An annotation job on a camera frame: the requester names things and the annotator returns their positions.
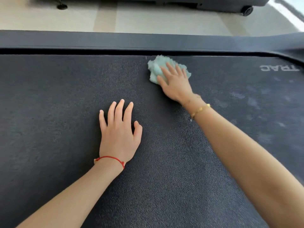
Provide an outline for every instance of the black treadmill belt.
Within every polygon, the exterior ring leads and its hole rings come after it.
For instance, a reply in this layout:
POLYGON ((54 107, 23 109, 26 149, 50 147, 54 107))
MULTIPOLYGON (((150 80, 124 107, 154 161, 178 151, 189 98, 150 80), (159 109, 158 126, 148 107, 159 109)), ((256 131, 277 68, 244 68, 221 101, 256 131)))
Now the black treadmill belt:
MULTIPOLYGON (((192 72, 195 93, 304 178, 302 67, 272 57, 172 58, 192 72), (298 71, 282 71, 288 68, 298 71)), ((15 227, 93 166, 99 110, 122 98, 134 102, 142 143, 83 227, 266 227, 197 124, 149 81, 151 59, 0 56, 3 227, 15 227)))

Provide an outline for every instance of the forearm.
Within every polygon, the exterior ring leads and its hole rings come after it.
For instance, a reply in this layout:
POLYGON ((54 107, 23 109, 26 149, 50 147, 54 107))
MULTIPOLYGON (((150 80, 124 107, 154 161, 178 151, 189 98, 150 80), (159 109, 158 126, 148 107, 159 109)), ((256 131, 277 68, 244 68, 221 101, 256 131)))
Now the forearm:
MULTIPOLYGON (((192 96, 183 105, 192 114, 205 103, 192 96)), ((269 225, 283 225, 285 221, 289 225, 294 222, 293 227, 303 225, 304 189, 279 161, 212 108, 204 108, 195 120, 218 158, 269 225)))
POLYGON ((22 222, 18 228, 78 228, 108 185, 122 171, 119 162, 104 158, 88 173, 22 222))

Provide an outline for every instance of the finger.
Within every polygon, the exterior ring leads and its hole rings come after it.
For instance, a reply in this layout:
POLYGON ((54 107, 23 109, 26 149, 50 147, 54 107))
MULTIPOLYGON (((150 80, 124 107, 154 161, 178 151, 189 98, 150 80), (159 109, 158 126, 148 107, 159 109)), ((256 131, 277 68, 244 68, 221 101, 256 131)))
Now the finger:
POLYGON ((175 69, 176 69, 176 71, 177 71, 177 73, 178 73, 179 76, 184 76, 182 70, 180 69, 180 67, 177 64, 175 66, 175 69))
POLYGON ((163 90, 164 90, 164 88, 166 88, 168 86, 162 76, 158 75, 157 76, 157 81, 158 81, 159 85, 162 87, 163 90))
POLYGON ((123 105, 125 103, 125 100, 121 99, 118 103, 116 109, 115 109, 115 122, 122 122, 123 121, 123 105))
POLYGON ((170 71, 170 73, 171 73, 172 75, 175 75, 175 76, 178 75, 178 73, 176 72, 176 69, 173 68, 173 66, 170 65, 169 62, 166 63, 166 66, 168 67, 168 69, 169 69, 169 71, 170 71))
POLYGON ((187 73, 186 73, 185 69, 183 69, 183 75, 184 75, 185 78, 187 78, 187 73))
POLYGON ((99 112, 99 123, 101 132, 104 132, 104 130, 107 128, 107 123, 105 122, 103 110, 100 110, 99 112))
POLYGON ((130 102, 130 104, 128 105, 125 114, 124 114, 124 123, 127 126, 131 126, 131 117, 132 117, 132 109, 133 109, 133 102, 130 102))
POLYGON ((137 146, 139 146, 140 141, 141 141, 141 135, 142 135, 142 126, 138 123, 138 121, 134 122, 134 134, 133 134, 133 138, 134 138, 134 142, 137 146))
POLYGON ((115 112, 116 102, 113 102, 108 111, 108 126, 114 122, 114 112, 115 112))
POLYGON ((163 67, 163 66, 161 66, 161 70, 162 70, 164 76, 166 77, 166 79, 167 79, 168 82, 169 82, 169 78, 170 78, 170 76, 172 76, 171 73, 170 73, 170 71, 167 70, 167 69, 166 69, 165 67, 163 67))

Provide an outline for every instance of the red bracelet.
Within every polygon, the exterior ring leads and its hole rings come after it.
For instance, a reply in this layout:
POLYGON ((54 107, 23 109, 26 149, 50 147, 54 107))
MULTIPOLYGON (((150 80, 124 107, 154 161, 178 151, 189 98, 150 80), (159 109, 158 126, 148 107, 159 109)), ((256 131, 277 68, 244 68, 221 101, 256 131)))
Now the red bracelet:
POLYGON ((113 158, 113 159, 115 159, 115 160, 119 161, 119 162, 120 162, 120 164, 123 166, 123 168, 125 168, 124 162, 120 161, 120 160, 119 160, 118 158, 116 158, 116 157, 111 157, 111 156, 103 156, 103 157, 99 157, 99 158, 97 158, 97 159, 94 159, 94 161, 95 161, 95 162, 97 162, 97 161, 99 161, 100 159, 102 159, 102 158, 104 158, 104 157, 113 158))

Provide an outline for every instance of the microfiber towel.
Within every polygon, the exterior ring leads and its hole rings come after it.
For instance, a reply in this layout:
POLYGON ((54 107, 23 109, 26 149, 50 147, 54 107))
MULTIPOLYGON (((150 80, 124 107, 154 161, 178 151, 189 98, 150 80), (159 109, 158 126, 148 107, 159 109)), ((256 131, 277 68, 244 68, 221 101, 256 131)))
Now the microfiber towel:
POLYGON ((185 69, 188 78, 191 77, 191 73, 188 72, 187 66, 178 64, 176 61, 172 60, 170 57, 164 57, 162 55, 158 55, 154 61, 150 60, 148 62, 148 69, 151 72, 151 75, 150 75, 151 82, 159 85, 159 83, 157 81, 157 76, 160 75, 163 77, 163 79, 166 81, 166 83, 168 83, 167 78, 164 76, 164 74, 160 68, 160 66, 163 66, 166 69, 168 69, 166 66, 166 62, 169 62, 169 64, 172 65, 173 67, 175 67, 175 65, 177 64, 181 70, 185 69))

